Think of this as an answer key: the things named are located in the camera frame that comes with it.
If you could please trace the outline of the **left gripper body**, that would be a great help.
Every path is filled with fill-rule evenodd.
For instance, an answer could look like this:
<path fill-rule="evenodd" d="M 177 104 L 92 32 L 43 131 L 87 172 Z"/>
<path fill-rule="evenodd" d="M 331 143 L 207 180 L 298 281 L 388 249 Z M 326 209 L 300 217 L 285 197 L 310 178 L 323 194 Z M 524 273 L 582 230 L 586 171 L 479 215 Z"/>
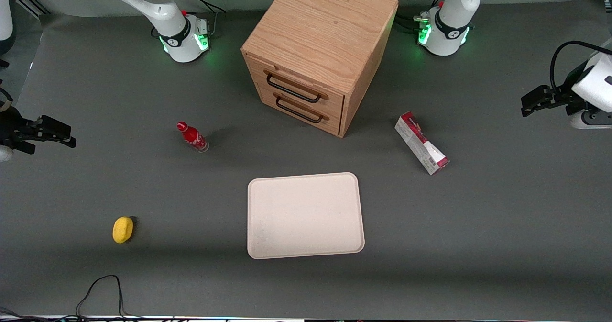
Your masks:
<path fill-rule="evenodd" d="M 612 112 L 612 56 L 598 53 L 584 63 L 572 91 L 603 112 Z"/>

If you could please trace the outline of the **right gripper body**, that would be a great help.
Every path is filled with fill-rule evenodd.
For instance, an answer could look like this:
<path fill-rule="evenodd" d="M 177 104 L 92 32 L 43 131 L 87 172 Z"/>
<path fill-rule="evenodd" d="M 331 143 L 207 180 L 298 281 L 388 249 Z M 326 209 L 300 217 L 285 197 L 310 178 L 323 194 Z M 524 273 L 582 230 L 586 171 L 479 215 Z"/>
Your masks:
<path fill-rule="evenodd" d="M 36 145 L 30 143 L 38 134 L 37 119 L 31 121 L 22 117 L 12 105 L 2 105 L 0 113 L 0 147 L 2 155 L 13 155 L 15 151 L 28 155 L 35 154 Z"/>

